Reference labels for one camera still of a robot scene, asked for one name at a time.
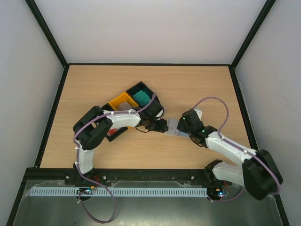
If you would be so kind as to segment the white pink credit card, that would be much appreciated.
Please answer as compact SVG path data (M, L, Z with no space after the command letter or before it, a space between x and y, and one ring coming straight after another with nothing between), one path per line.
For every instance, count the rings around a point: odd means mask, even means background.
M177 136L179 134L179 130L177 129L178 123L179 123L178 119L170 118L167 121L167 125L168 125L167 134Z

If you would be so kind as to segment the beige card holder wallet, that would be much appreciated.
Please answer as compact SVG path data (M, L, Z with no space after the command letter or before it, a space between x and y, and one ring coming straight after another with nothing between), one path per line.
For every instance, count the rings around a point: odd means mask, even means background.
M178 123L179 123L178 119L174 119L174 118L168 119L167 120L168 130L166 133L169 135L174 135L179 137L189 137L189 134L181 132L179 131L179 129L177 129Z

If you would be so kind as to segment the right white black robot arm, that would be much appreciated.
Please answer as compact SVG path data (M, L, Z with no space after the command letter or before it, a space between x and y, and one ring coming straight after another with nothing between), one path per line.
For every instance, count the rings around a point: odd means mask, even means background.
M193 143L214 150L230 159L234 165L222 161L213 162L206 167L205 179L214 185L220 180L244 187L255 199L279 194L283 178L271 154L240 145L225 137L212 127L204 126L202 112L190 109L184 112L178 123L178 130L187 133Z

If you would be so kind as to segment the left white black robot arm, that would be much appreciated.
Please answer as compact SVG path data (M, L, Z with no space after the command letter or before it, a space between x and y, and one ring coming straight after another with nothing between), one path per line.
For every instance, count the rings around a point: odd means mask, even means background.
M143 126L148 130L166 132L167 121L162 119L164 111L164 107L157 101L143 108L134 107L123 111L92 107L73 126L73 141L77 146L76 167L82 174L93 169L94 149L112 129Z

